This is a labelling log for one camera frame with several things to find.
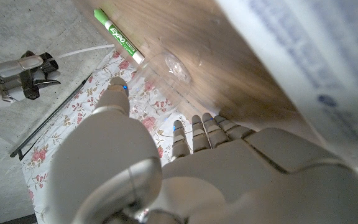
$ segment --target metal bar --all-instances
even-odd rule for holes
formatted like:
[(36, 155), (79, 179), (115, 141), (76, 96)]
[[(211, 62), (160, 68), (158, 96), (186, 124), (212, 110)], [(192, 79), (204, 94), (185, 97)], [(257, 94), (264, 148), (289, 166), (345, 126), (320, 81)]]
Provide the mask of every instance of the metal bar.
[(73, 93), (68, 96), (63, 103), (45, 120), (43, 123), (15, 150), (11, 153), (11, 157), (15, 157), (16, 155), (19, 155), (19, 160), (21, 161), (24, 156), (31, 150), (31, 148), (25, 153), (22, 153), (22, 149), (49, 123), (50, 120), (52, 120), (56, 114), (62, 110), (62, 108), (77, 94), (77, 92), (85, 85), (86, 81), (91, 76), (89, 75), (82, 83), (74, 90)]

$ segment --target floral fabric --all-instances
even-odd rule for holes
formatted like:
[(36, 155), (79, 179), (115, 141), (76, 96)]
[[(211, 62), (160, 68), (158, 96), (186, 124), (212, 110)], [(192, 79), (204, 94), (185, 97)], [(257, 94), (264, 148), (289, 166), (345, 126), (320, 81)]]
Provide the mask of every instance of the floral fabric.
[[(48, 184), (50, 161), (59, 146), (91, 114), (112, 77), (120, 76), (129, 82), (135, 75), (134, 67), (118, 52), (113, 50), (107, 54), (78, 94), (61, 110), (21, 161), (29, 197), (39, 223), (49, 223), (45, 215), (44, 199), (47, 195), (44, 189)], [(130, 117), (141, 121), (150, 133), (155, 133), (153, 138), (162, 165), (165, 165), (171, 161), (173, 122), (176, 119), (182, 121), (190, 146), (191, 124), (152, 84), (141, 78), (129, 83)]]

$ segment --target wooden surface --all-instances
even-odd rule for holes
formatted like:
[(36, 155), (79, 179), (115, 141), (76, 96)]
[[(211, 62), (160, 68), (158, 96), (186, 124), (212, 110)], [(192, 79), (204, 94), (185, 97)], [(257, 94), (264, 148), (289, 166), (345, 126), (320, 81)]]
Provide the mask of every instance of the wooden surface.
[(183, 62), (192, 78), (191, 90), (179, 107), (185, 115), (210, 110), (256, 130), (277, 127), (318, 142), (213, 0), (73, 1), (116, 46), (94, 18), (94, 9), (103, 9), (146, 61), (169, 50)]

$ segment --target plastic cup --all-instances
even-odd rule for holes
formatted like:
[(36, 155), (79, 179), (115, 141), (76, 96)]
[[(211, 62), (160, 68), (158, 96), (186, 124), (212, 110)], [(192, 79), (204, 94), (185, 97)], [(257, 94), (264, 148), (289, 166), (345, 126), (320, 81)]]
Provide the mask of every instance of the plastic cup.
[(176, 56), (162, 52), (141, 66), (128, 87), (130, 117), (153, 136), (190, 91), (191, 77)]

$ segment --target concrete floor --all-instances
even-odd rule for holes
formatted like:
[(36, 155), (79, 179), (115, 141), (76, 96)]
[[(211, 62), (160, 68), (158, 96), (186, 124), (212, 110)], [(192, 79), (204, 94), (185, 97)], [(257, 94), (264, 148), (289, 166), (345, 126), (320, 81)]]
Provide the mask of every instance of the concrete floor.
[[(70, 0), (0, 1), (0, 62), (26, 51), (60, 55), (107, 44)], [(0, 109), (0, 223), (34, 213), (18, 158), (9, 154), (95, 69), (110, 49), (57, 60), (62, 85)]]

